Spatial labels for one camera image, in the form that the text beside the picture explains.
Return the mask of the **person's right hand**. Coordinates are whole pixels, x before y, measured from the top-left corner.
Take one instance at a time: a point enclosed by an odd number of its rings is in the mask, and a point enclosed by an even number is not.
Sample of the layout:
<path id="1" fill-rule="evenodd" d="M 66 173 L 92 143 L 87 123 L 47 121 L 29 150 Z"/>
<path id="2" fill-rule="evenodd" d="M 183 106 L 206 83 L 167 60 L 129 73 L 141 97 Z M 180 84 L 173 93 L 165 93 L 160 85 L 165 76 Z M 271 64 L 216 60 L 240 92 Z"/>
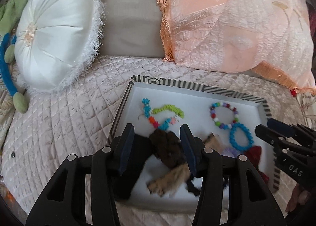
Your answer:
<path id="1" fill-rule="evenodd" d="M 287 207 L 285 209 L 285 212 L 292 212 L 296 206 L 304 205 L 311 197 L 312 193 L 304 189 L 302 186 L 299 185 L 299 183 L 296 184 L 292 191 L 291 198 L 287 204 Z"/>

